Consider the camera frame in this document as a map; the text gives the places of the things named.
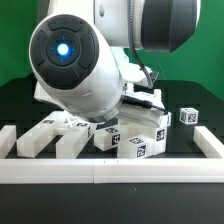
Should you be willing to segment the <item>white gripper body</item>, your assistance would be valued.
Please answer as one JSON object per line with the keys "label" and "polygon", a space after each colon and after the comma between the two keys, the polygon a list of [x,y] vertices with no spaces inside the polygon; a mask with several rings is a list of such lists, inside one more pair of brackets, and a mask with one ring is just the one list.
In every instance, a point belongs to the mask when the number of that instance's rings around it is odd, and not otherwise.
{"label": "white gripper body", "polygon": [[[68,111],[68,109],[54,100],[39,83],[36,84],[34,98],[40,102],[53,104],[65,111]],[[162,125],[163,119],[167,114],[168,112],[163,106],[158,106],[150,101],[125,95],[121,109],[119,113],[115,115],[115,118],[158,128]]]}

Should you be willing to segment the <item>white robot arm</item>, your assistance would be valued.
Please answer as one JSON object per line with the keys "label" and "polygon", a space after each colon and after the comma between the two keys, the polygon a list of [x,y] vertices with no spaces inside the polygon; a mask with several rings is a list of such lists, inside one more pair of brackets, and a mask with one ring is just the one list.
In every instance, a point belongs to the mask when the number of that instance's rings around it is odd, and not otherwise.
{"label": "white robot arm", "polygon": [[201,0],[38,0],[29,43],[35,98],[91,123],[158,127],[166,110],[128,88],[152,88],[158,77],[136,51],[175,51],[194,34],[200,9]]}

